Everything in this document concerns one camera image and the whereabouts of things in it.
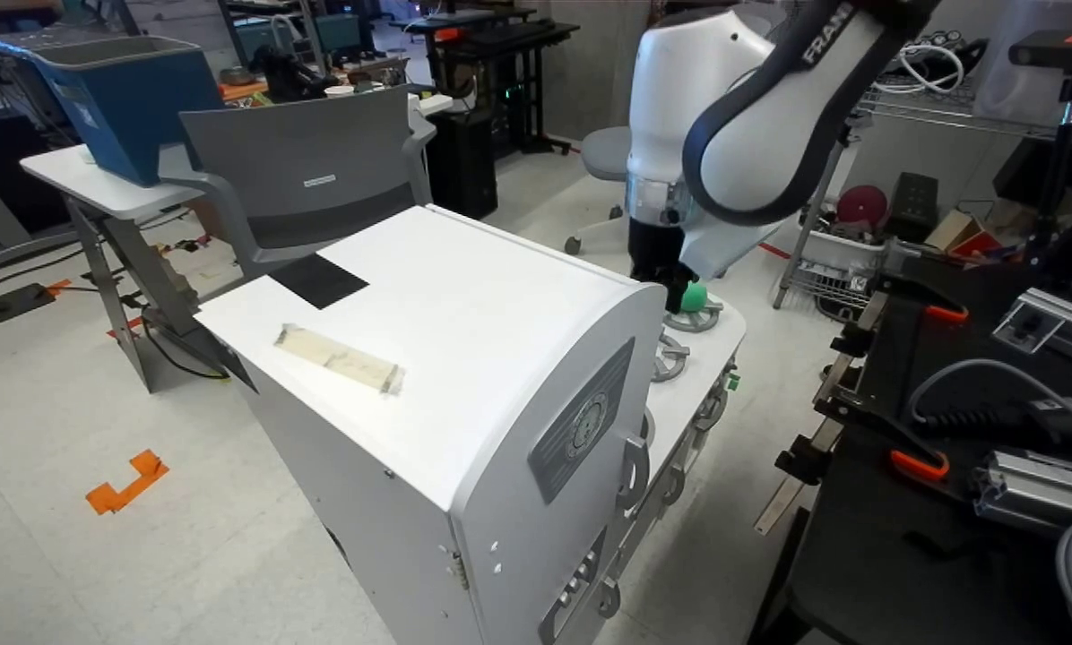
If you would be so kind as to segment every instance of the gray office chair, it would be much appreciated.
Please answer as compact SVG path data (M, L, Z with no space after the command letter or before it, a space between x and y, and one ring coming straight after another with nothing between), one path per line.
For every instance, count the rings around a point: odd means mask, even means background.
M583 141L583 165L604 184L628 184L628 160L633 160L633 128L614 125L614 128L597 128ZM562 251L568 254L621 254L628 251L628 223L621 203L610 208L606 223L579 230Z
M247 281L430 203L426 137L412 137L401 87L179 122L199 172L161 156L161 175L205 187Z

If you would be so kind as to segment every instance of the floor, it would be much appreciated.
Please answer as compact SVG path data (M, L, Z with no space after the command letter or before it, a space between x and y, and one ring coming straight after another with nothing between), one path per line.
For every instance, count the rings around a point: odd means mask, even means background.
M500 190L488 223L543 242L616 203L616 187L553 155L504 160ZM156 240L199 234L191 217L149 230ZM235 276L226 248L168 258L200 289ZM83 270L76 258L36 276ZM604 645L731 645L752 622L780 551L752 518L783 479L774 455L813 428L810 389L836 332L804 299L773 310L780 270L751 254L716 284L751 320L744 387L691 492L633 561ZM0 645L390 641L246 394L186 375L149 394L106 331L95 294L0 326ZM168 462L164 479L96 516L83 493L133 479L145 449Z

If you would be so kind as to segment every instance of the white robotic arm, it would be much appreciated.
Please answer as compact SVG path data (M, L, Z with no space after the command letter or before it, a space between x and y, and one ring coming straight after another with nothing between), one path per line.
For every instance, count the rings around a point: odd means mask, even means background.
M628 160L628 210L638 236L641 227L647 236L681 227L681 264L720 276L774 223L808 203L848 113L927 29L935 5L808 0L780 43L763 38L744 12L647 32ZM641 254L653 242L634 242L634 263L660 263L657 251Z

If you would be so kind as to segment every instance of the chair backrest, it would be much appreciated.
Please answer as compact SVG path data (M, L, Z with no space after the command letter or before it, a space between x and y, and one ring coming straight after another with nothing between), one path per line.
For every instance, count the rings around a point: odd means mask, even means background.
M401 87L179 119L199 167L235 187L258 248L339 240L415 203Z

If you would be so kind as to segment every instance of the white appliance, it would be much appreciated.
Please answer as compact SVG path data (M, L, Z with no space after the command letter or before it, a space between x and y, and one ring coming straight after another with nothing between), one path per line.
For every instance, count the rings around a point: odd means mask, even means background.
M660 516L647 493L663 479L663 503L681 493L748 321L727 309L720 331L688 336L681 382L650 394L660 288L443 208L320 258L367 288L316 309L261 276L210 302L200 321L246 357L255 416L390 635L561 641L587 586L614 614L616 574ZM275 349L290 326L395 364L400 382Z

